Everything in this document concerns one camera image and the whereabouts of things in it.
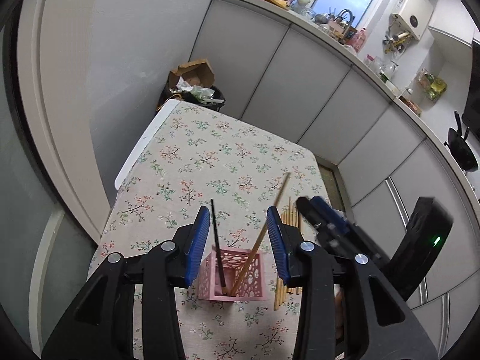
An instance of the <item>water heater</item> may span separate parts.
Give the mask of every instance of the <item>water heater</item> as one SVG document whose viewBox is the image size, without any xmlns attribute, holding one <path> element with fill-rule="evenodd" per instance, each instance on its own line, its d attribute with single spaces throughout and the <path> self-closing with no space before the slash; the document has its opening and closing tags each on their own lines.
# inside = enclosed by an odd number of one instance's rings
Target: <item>water heater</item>
<svg viewBox="0 0 480 360">
<path fill-rule="evenodd" d="M 434 11 L 428 0 L 399 0 L 390 14 L 397 23 L 420 40 Z"/>
</svg>

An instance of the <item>black pan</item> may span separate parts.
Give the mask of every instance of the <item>black pan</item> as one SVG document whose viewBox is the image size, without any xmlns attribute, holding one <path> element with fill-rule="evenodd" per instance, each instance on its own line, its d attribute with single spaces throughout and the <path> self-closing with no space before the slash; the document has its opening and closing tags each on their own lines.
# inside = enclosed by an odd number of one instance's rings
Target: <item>black pan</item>
<svg viewBox="0 0 480 360">
<path fill-rule="evenodd" d="M 474 172 L 478 170 L 479 165 L 475 156 L 473 155 L 472 150 L 470 149 L 468 143 L 466 142 L 467 136 L 469 135 L 469 129 L 465 130 L 465 136 L 462 137 L 462 123 L 460 122 L 460 115 L 457 111 L 454 112 L 455 120 L 457 121 L 457 131 L 453 128 L 448 129 L 448 143 L 445 142 L 444 145 L 450 149 L 455 161 L 465 172 Z"/>
</svg>

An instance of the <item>floral tablecloth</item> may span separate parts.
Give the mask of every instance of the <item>floral tablecloth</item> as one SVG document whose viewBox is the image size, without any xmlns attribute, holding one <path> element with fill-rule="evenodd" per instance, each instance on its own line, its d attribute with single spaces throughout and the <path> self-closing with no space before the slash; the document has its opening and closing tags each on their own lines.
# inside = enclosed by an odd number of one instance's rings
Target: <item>floral tablecloth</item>
<svg viewBox="0 0 480 360">
<path fill-rule="evenodd" d="M 193 222 L 200 205 L 215 201 L 222 246 L 249 249 L 273 204 L 284 174 L 291 178 L 279 205 L 289 197 L 328 199 L 315 158 L 308 150 L 229 116 L 181 102 L 158 129 L 118 190 L 117 200 L 90 266 L 92 273 L 111 252 L 147 253 Z M 304 238 L 314 240 L 305 223 Z M 210 229 L 204 257 L 211 251 Z M 291 359 L 301 295 L 288 295 L 274 311 L 277 272 L 268 236 L 265 254 L 267 301 L 200 300 L 196 281 L 176 288 L 178 322 L 189 360 Z M 134 303 L 133 347 L 141 359 L 142 287 Z"/>
</svg>

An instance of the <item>cabinet door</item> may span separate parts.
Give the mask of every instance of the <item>cabinet door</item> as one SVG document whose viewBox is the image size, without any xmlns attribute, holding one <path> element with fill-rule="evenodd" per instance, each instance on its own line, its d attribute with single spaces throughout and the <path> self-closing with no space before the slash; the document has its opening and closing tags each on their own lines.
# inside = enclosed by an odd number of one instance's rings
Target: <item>cabinet door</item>
<svg viewBox="0 0 480 360">
<path fill-rule="evenodd" d="M 210 62 L 226 99 L 222 113 L 240 119 L 286 30 L 249 9 L 213 0 L 190 59 Z"/>
<path fill-rule="evenodd" d="M 290 29 L 242 120 L 298 142 L 348 70 L 321 45 Z"/>
<path fill-rule="evenodd" d="M 405 236 L 406 229 L 395 199 L 386 182 L 353 206 L 355 222 L 367 233 L 383 251 L 392 258 L 400 242 Z M 420 303 L 419 289 L 407 301 L 411 309 Z"/>
<path fill-rule="evenodd" d="M 450 320 L 445 351 L 455 344 L 480 305 L 480 273 L 450 291 Z"/>
<path fill-rule="evenodd" d="M 298 144 L 338 164 L 389 103 L 386 96 L 351 70 Z"/>
<path fill-rule="evenodd" d="M 422 137 L 390 106 L 338 165 L 352 205 L 383 182 Z"/>
<path fill-rule="evenodd" d="M 472 43 L 475 31 L 475 24 L 460 0 L 438 0 L 429 27 L 466 44 Z"/>
<path fill-rule="evenodd" d="M 470 219 L 455 186 L 426 143 L 391 177 L 409 215 L 419 197 L 433 196 L 453 217 L 452 230 L 426 276 L 428 298 L 434 299 L 457 286 L 480 266 Z"/>
<path fill-rule="evenodd" d="M 438 298 L 417 307 L 413 313 L 438 350 L 442 334 L 442 299 Z"/>
</svg>

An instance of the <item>metal screw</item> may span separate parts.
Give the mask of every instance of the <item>metal screw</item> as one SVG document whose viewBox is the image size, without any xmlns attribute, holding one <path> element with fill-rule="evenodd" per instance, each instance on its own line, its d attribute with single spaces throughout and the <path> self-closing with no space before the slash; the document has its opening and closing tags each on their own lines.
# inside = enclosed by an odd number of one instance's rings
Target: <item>metal screw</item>
<svg viewBox="0 0 480 360">
<path fill-rule="evenodd" d="M 310 241 L 304 241 L 300 244 L 300 247 L 303 251 L 312 251 L 315 249 L 315 245 L 312 244 Z"/>
<path fill-rule="evenodd" d="M 122 256 L 120 256 L 120 253 L 112 253 L 109 254 L 109 256 L 106 258 L 109 263 L 115 264 L 120 261 Z"/>
<path fill-rule="evenodd" d="M 164 251 L 172 251 L 176 247 L 175 243 L 173 241 L 165 241 L 162 244 L 162 250 Z"/>
<path fill-rule="evenodd" d="M 359 264 L 364 265 L 364 264 L 368 263 L 368 257 L 365 256 L 364 254 L 357 254 L 355 256 L 355 261 Z"/>
</svg>

